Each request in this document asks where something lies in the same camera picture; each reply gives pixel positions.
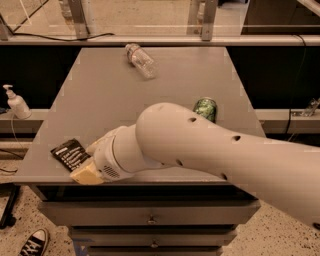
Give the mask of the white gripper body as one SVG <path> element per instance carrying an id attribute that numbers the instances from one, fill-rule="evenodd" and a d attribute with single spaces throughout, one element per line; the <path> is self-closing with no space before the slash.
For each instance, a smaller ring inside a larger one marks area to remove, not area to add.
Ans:
<path id="1" fill-rule="evenodd" d="M 86 148 L 86 152 L 93 157 L 95 168 L 105 182 L 115 182 L 132 177 L 117 162 L 113 144 L 116 135 L 124 129 L 124 126 L 107 132 L 104 136 L 93 142 Z"/>

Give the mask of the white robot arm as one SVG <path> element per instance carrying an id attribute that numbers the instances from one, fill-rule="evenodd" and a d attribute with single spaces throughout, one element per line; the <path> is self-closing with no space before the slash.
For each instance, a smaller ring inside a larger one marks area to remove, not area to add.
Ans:
<path id="1" fill-rule="evenodd" d="M 310 227 L 320 225 L 317 147 L 234 132 L 180 105 L 158 103 L 86 152 L 89 158 L 70 173 L 83 185 L 176 166 L 221 177 Z"/>

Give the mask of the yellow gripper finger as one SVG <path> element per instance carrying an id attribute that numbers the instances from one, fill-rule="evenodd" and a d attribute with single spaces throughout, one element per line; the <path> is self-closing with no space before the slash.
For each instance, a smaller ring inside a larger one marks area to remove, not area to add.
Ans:
<path id="1" fill-rule="evenodd" d="M 98 185 L 102 184 L 102 174 L 96 168 L 94 160 L 88 158 L 78 168 L 70 173 L 70 177 L 82 185 Z"/>

